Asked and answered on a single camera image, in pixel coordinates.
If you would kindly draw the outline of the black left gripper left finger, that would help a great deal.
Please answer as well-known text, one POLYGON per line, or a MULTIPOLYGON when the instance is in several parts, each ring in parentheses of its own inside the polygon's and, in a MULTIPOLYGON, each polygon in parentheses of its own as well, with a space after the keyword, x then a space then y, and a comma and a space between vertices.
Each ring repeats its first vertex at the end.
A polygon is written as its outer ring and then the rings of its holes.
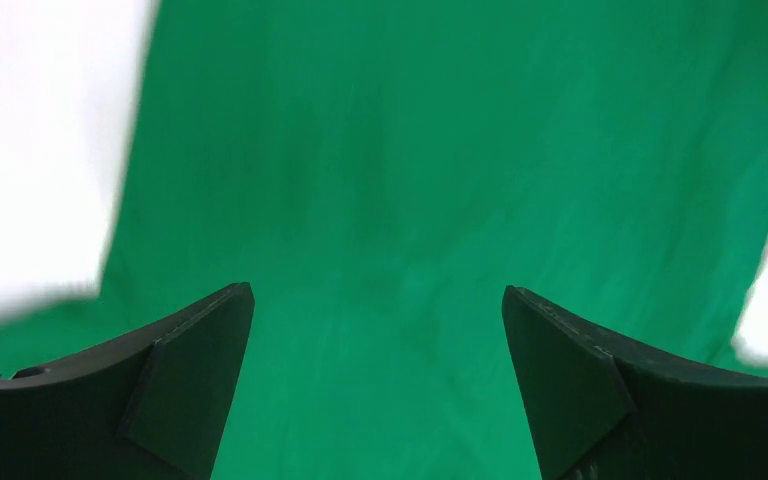
POLYGON ((234 283, 0 379, 0 479, 207 479, 252 324, 234 283))

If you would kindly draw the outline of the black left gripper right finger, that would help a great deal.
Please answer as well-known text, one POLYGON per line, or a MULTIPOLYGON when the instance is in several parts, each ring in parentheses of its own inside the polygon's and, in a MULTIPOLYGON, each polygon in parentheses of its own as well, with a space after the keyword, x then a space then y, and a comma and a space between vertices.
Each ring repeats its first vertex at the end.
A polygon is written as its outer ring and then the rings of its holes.
POLYGON ((768 378, 691 361, 520 287, 507 343, 545 479, 768 480, 768 378))

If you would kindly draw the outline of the green t shirt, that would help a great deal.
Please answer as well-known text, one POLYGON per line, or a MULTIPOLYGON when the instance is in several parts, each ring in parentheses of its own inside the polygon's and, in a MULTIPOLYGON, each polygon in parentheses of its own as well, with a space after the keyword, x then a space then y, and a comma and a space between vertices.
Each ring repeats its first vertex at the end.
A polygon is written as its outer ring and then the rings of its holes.
POLYGON ((235 282, 218 479, 535 479, 523 286, 738 369, 768 237, 768 1, 165 1, 101 294, 0 372, 235 282))

